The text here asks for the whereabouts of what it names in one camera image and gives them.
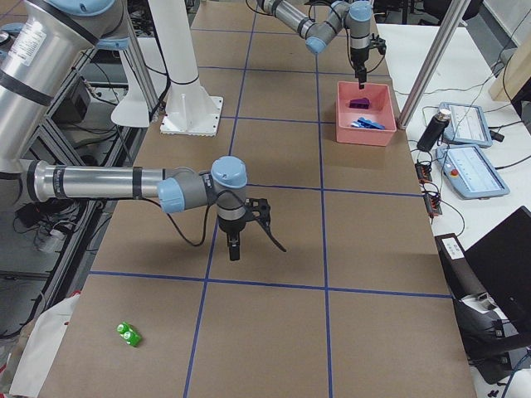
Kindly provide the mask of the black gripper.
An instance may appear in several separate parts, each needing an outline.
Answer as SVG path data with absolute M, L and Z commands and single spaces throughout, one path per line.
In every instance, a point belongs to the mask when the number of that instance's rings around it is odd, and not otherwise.
M 355 69 L 355 77 L 358 79 L 358 87 L 363 90 L 367 83 L 367 69 L 365 62 L 369 58 L 369 52 L 377 49 L 379 54 L 386 53 L 386 41 L 379 35 L 349 36 L 349 55 L 352 67 Z
M 218 207 L 218 223 L 227 234 L 230 260 L 241 258 L 240 232 L 252 221 L 256 221 L 265 232 L 270 233 L 270 205 L 265 198 L 247 198 L 242 206 L 235 209 Z

